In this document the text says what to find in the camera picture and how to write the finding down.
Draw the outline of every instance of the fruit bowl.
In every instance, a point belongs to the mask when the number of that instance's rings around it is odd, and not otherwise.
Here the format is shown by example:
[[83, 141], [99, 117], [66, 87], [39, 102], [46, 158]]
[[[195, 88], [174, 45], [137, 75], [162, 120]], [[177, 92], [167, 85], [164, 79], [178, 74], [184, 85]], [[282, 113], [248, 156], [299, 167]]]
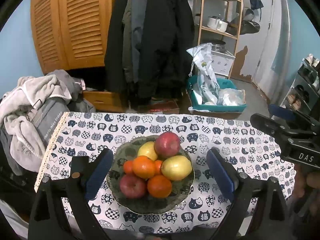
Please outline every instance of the fruit bowl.
[[[124, 175], [123, 164], [125, 161], [133, 160], [138, 153], [139, 148], [149, 141], [155, 141], [158, 135], [148, 137], [137, 137], [130, 142], [122, 144], [114, 155], [114, 162], [107, 174], [107, 183], [112, 191], [114, 199], [122, 206], [125, 206], [130, 211], [140, 214], [163, 214], [172, 210], [176, 205], [183, 202], [189, 195], [191, 185], [193, 184], [195, 174], [194, 170], [181, 181], [172, 181], [172, 191], [167, 198], [153, 198], [146, 194], [140, 199], [129, 199], [124, 196], [120, 190], [119, 182]], [[181, 147], [177, 155], [183, 155], [191, 161], [188, 153]]]

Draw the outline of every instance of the gray jacket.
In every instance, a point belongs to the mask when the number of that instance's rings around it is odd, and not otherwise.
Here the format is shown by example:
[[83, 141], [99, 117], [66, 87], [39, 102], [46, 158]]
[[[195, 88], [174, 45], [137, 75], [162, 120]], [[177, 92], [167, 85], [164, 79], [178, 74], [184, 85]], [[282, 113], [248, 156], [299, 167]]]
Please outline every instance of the gray jacket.
[[132, 30], [132, 65], [133, 81], [138, 82], [139, 58], [143, 23], [146, 15], [147, 0], [132, 0], [131, 30]]
[[133, 82], [133, 67], [132, 67], [132, 47], [131, 47], [131, 6], [132, 0], [128, 0], [125, 7], [122, 24], [123, 31], [123, 51], [122, 51], [122, 67], [127, 83]]

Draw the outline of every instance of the table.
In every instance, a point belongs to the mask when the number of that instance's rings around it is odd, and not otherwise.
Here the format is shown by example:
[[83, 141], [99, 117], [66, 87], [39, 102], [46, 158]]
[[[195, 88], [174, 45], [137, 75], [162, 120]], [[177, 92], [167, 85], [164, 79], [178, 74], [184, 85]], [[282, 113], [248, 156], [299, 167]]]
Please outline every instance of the table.
[[[253, 128], [249, 122], [224, 120], [197, 115], [64, 113], [45, 153], [38, 178], [68, 178], [73, 156], [88, 155], [93, 161], [103, 148], [116, 152], [124, 142], [136, 136], [177, 133], [181, 146], [192, 159], [195, 181], [185, 201], [167, 213], [138, 215], [119, 205], [106, 181], [89, 206], [104, 228], [141, 233], [190, 231], [194, 226], [217, 227], [227, 212], [226, 200], [206, 164], [206, 153], [216, 147], [238, 171], [251, 178], [278, 178], [284, 196], [291, 194], [295, 170], [293, 164], [280, 160], [280, 148], [271, 136]], [[67, 198], [62, 200], [65, 212], [72, 210]], [[250, 215], [257, 199], [251, 199]]]

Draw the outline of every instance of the concrete floor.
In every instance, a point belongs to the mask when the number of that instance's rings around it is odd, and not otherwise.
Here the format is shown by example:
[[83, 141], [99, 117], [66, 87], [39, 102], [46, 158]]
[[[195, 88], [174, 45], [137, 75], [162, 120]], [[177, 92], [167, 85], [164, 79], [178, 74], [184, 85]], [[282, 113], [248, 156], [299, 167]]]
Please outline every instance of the concrete floor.
[[251, 115], [255, 113], [269, 116], [268, 104], [261, 92], [259, 92], [251, 83], [231, 79], [234, 85], [239, 90], [245, 91], [245, 99], [247, 107], [237, 120], [249, 121]]

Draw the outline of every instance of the mandarin orange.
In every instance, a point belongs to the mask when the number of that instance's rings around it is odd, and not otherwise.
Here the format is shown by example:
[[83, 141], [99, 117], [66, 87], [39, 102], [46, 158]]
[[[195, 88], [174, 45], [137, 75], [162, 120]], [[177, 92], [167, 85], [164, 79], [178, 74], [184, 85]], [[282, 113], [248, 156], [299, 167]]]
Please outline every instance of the mandarin orange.
[[126, 161], [123, 164], [123, 171], [125, 174], [133, 174], [132, 163], [133, 163], [133, 160], [130, 160], [130, 161]]
[[155, 161], [155, 167], [156, 167], [156, 175], [161, 175], [161, 165], [162, 165], [163, 161], [161, 160], [156, 160]]
[[163, 175], [156, 175], [148, 180], [147, 189], [151, 196], [155, 198], [166, 198], [172, 190], [171, 181]]
[[147, 156], [138, 156], [132, 162], [132, 171], [140, 178], [150, 179], [156, 172], [155, 163]]

